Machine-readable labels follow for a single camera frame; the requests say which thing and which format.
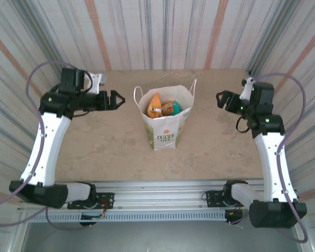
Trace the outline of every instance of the striped wall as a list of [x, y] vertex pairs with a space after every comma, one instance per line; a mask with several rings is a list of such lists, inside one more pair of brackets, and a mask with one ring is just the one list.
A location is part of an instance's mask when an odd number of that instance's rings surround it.
[[[315, 214], [315, 0], [0, 0], [0, 198], [19, 178], [37, 119], [24, 86], [46, 60], [82, 69], [243, 68], [289, 72], [306, 88], [307, 111], [286, 146], [292, 179]], [[38, 103], [58, 83], [47, 66], [31, 83]], [[301, 106], [289, 80], [272, 78], [275, 110], [289, 129]], [[0, 208], [9, 222], [18, 200]], [[10, 229], [0, 229], [0, 250]]]
[[[306, 112], [286, 144], [286, 156], [294, 186], [300, 199], [308, 204], [304, 221], [315, 236], [315, 0], [298, 2], [281, 35], [272, 43], [274, 47], [259, 72], [288, 72], [306, 90]], [[274, 110], [282, 115], [289, 131], [301, 110], [301, 91], [286, 78], [267, 81], [276, 86]]]

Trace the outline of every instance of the teal snack package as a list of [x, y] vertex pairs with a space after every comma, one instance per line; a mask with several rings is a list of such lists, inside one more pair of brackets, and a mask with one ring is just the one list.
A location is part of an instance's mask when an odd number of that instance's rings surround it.
[[162, 116], [175, 116], [181, 113], [182, 109], [177, 101], [169, 101], [162, 105]]

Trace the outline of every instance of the cable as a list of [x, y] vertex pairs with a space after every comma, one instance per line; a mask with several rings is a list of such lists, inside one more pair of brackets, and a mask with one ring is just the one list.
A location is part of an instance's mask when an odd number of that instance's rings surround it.
[[206, 194], [207, 192], [204, 192], [204, 193], [202, 194], [201, 200], [206, 201], [205, 199], [203, 199], [203, 196], [204, 196], [204, 194]]
[[107, 204], [107, 200], [106, 200], [106, 199], [100, 198], [99, 200], [105, 202], [105, 211], [106, 211], [107, 209], [109, 209], [109, 206], [108, 206], [108, 204]]
[[248, 131], [250, 130], [249, 127], [247, 127], [246, 130], [239, 130], [239, 128], [238, 128], [239, 122], [240, 122], [240, 120], [241, 120], [242, 118], [243, 118], [243, 117], [239, 117], [239, 118], [238, 118], [237, 123], [236, 123], [236, 130], [237, 130], [238, 132], [240, 132], [240, 133], [246, 133], [246, 132], [248, 132]]
[[242, 204], [240, 203], [239, 204], [239, 209], [238, 209], [238, 212], [237, 213], [239, 213], [240, 212], [240, 210], [242, 209], [242, 206], [241, 206]]
[[[36, 66], [30, 73], [30, 75], [28, 76], [28, 79], [27, 79], [27, 83], [26, 83], [26, 89], [25, 89], [25, 92], [26, 92], [26, 96], [28, 98], [28, 100], [30, 101], [31, 103], [31, 106], [32, 108], [34, 109], [34, 111], [36, 112], [36, 116], [37, 118], [39, 119], [39, 123], [40, 123], [40, 128], [41, 128], [41, 143], [40, 143], [40, 149], [37, 153], [37, 156], [36, 156], [36, 160], [35, 160], [35, 163], [33, 165], [33, 168], [31, 169], [30, 171], [30, 174], [29, 176], [27, 177], [27, 179], [25, 179], [23, 181], [23, 183], [15, 190], [11, 193], [11, 195], [5, 197], [4, 199], [2, 199], [0, 201], [0, 205], [4, 204], [5, 202], [9, 201], [11, 198], [13, 198], [16, 194], [18, 194], [27, 184], [28, 182], [32, 179], [35, 171], [36, 171], [36, 167], [40, 161], [40, 158], [41, 158], [41, 155], [42, 155], [42, 152], [43, 152], [43, 148], [44, 148], [44, 139], [45, 139], [45, 127], [44, 127], [44, 122], [43, 122], [43, 119], [42, 119], [42, 116], [40, 114], [40, 112], [38, 111], [38, 108], [36, 106], [36, 104], [34, 103], [33, 99], [31, 98], [31, 96], [29, 95], [29, 86], [30, 86], [30, 81], [34, 75], [34, 73], [39, 69], [41, 68], [42, 66], [45, 66], [45, 65], [48, 65], [48, 64], [60, 64], [60, 65], [65, 65], [65, 66], [69, 66], [69, 67], [73, 67], [75, 68], [75, 66], [69, 64], [69, 63], [66, 63], [66, 62], [62, 62], [62, 61], [57, 61], [57, 60], [51, 60], [51, 61], [47, 61], [47, 62], [44, 62], [44, 63], [41, 63], [39, 64], [38, 66]], [[20, 223], [22, 222], [26, 222], [28, 221], [29, 219], [33, 218], [34, 216], [30, 216], [24, 220], [21, 220]], [[11, 225], [17, 225], [17, 224], [14, 224], [14, 223], [8, 223], [8, 224], [0, 224], [2, 227], [8, 227], [8, 226], [11, 226]]]
[[76, 115], [73, 115], [72, 117], [83, 117], [83, 116], [86, 116], [88, 113], [90, 113], [90, 111], [83, 114], [76, 114]]
[[89, 77], [89, 79], [90, 79], [90, 81], [91, 81], [91, 85], [90, 85], [90, 87], [87, 89], [87, 90], [85, 90], [84, 91], [84, 93], [87, 93], [87, 92], [89, 92], [90, 90], [91, 90], [91, 88], [92, 88], [92, 77], [91, 77], [91, 74], [89, 73], [89, 72], [87, 72], [87, 71], [85, 71], [85, 74]]
[[47, 222], [54, 228], [58, 229], [58, 230], [62, 230], [62, 231], [74, 231], [74, 230], [82, 230], [82, 229], [86, 229], [88, 227], [91, 227], [91, 226], [84, 226], [84, 227], [60, 227], [60, 226], [57, 226], [55, 225], [54, 223], [52, 223], [49, 219], [49, 215], [48, 215], [48, 209], [49, 207], [46, 207], [46, 219], [47, 219]]
[[[296, 220], [298, 221], [301, 230], [303, 232], [304, 235], [304, 239], [303, 240], [299, 240], [296, 239], [286, 233], [284, 233], [284, 235], [298, 243], [306, 243], [308, 241], [308, 233], [306, 230], [306, 227], [304, 226], [301, 218], [299, 217], [299, 214], [296, 212], [293, 203], [291, 202], [289, 196], [288, 196], [288, 191], [286, 188], [286, 184], [285, 184], [285, 179], [283, 178], [283, 174], [282, 174], [282, 168], [281, 168], [281, 162], [280, 162], [280, 151], [282, 150], [282, 148], [284, 147], [284, 144], [287, 142], [288, 138], [292, 135], [292, 133], [295, 131], [295, 129], [299, 126], [299, 124], [302, 121], [303, 115], [305, 113], [305, 109], [306, 109], [306, 92], [305, 89], [303, 87], [303, 85], [301, 84], [301, 82], [296, 79], [295, 77], [293, 77], [292, 75], [288, 74], [288, 73], [283, 73], [283, 72], [272, 72], [266, 75], [261, 75], [258, 76], [256, 78], [254, 78], [255, 81], [259, 81], [260, 79], [263, 78], [267, 78], [267, 77], [271, 77], [271, 76], [283, 76], [283, 77], [287, 77], [289, 79], [292, 79], [300, 88], [301, 93], [302, 93], [302, 108], [301, 108], [301, 113], [300, 116], [298, 118], [298, 120], [295, 122], [295, 124], [293, 125], [293, 127], [291, 128], [291, 130], [287, 133], [287, 135], [285, 135], [285, 137], [283, 138], [282, 142], [279, 144], [278, 146], [278, 150], [277, 150], [277, 166], [278, 166], [278, 173], [279, 173], [279, 178], [280, 178], [280, 182], [281, 182], [281, 186], [282, 186], [282, 190], [285, 193], [285, 198], [287, 200], [288, 205], [290, 206], [290, 209], [292, 210], [294, 217], [296, 218]], [[240, 221], [242, 221], [243, 219], [245, 219], [247, 216], [249, 215], [249, 213], [247, 213], [246, 215], [244, 215], [241, 219], [236, 220], [235, 222], [231, 222], [231, 224], [236, 224]]]
[[101, 204], [100, 201], [98, 201], [98, 204], [100, 205], [102, 211], [101, 211], [101, 215], [104, 215], [105, 216], [105, 212], [106, 212], [106, 209], [103, 207], [103, 205]]
[[13, 222], [13, 223], [0, 223], [0, 227], [12, 227], [12, 226], [15, 226], [15, 225], [19, 225], [21, 223], [24, 223], [32, 218], [34, 218], [36, 215], [42, 213], [44, 210], [46, 209], [46, 207], [40, 209], [39, 211], [33, 213], [32, 215], [28, 216], [27, 218], [23, 219], [23, 220], [19, 220], [18, 222]]
[[50, 92], [56, 92], [58, 89], [59, 84], [56, 84], [52, 87], [52, 89], [50, 90]]

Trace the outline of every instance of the paper bag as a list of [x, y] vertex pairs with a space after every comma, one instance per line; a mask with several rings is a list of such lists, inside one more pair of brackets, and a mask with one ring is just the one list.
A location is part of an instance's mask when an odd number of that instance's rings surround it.
[[[155, 151], [176, 148], [180, 140], [184, 124], [194, 104], [196, 81], [197, 80], [195, 79], [190, 87], [190, 90], [180, 85], [151, 89], [143, 95], [141, 87], [136, 87], [134, 89], [134, 101], [140, 109], [141, 117], [144, 121], [150, 144]], [[140, 89], [141, 91], [141, 99], [139, 103], [136, 101], [135, 97], [137, 89]], [[182, 109], [182, 112], [168, 117], [154, 119], [149, 118], [146, 115], [147, 108], [156, 93], [159, 93], [162, 103], [172, 100], [177, 101]]]

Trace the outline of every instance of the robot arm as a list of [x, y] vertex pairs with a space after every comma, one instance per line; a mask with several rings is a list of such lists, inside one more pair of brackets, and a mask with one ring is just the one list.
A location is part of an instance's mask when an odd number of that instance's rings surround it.
[[[84, 88], [86, 72], [78, 69], [63, 68], [61, 83], [57, 90], [51, 90], [43, 95], [39, 111], [45, 127], [45, 142], [42, 155], [36, 171], [28, 184], [20, 191], [19, 197], [25, 201], [60, 208], [64, 203], [72, 201], [85, 201], [86, 205], [96, 202], [96, 188], [89, 183], [69, 183], [56, 185], [55, 168], [63, 137], [74, 117], [74, 112], [115, 110], [125, 103], [125, 99], [116, 91], [111, 91], [108, 97], [106, 91], [99, 91], [99, 86], [104, 84], [104, 74], [94, 75], [89, 73], [89, 88]], [[41, 142], [41, 127], [39, 125], [36, 140], [27, 166], [20, 177], [20, 181], [11, 181], [9, 190], [16, 190], [31, 171], [39, 152]]]
[[[252, 78], [243, 80], [242, 84], [244, 91], [241, 95], [226, 90], [218, 93], [217, 105], [247, 120], [260, 154], [264, 194], [255, 192], [244, 183], [230, 183], [229, 186], [225, 186], [227, 189], [225, 195], [249, 209], [253, 226], [290, 228], [297, 221], [282, 191], [278, 173], [276, 152], [285, 137], [285, 130], [281, 116], [272, 114], [274, 88], [268, 83], [255, 83]], [[307, 208], [305, 203], [298, 203], [298, 197], [290, 181], [284, 149], [280, 152], [280, 161], [289, 198], [302, 218], [307, 213]]]

